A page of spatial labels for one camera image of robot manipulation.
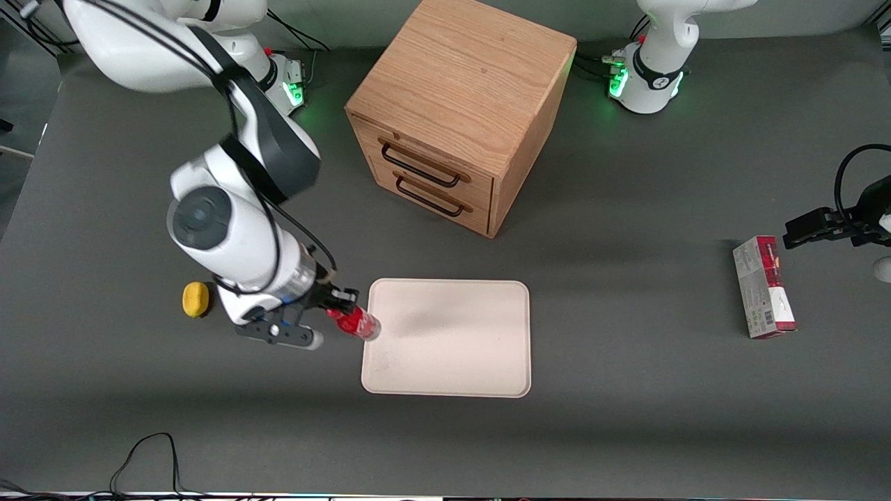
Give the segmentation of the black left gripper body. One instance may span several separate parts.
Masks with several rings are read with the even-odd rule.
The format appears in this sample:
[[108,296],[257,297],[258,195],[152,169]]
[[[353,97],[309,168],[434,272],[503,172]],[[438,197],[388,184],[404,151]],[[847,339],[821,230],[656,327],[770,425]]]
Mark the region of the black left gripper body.
[[842,177],[838,175],[833,184],[833,198],[839,222],[831,241],[849,239],[855,247],[865,244],[890,247],[890,177],[887,175],[869,184],[851,208],[843,207],[841,191]]

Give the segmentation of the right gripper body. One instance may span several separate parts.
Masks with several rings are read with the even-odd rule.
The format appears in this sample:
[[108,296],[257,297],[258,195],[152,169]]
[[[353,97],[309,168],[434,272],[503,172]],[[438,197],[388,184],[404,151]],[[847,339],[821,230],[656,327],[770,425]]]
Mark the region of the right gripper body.
[[252,289],[248,293],[236,294],[229,291],[235,283],[222,280],[219,282],[219,299],[229,320],[236,326],[245,326],[281,308],[314,310],[316,305],[310,296],[330,284],[330,277],[283,277],[264,291]]

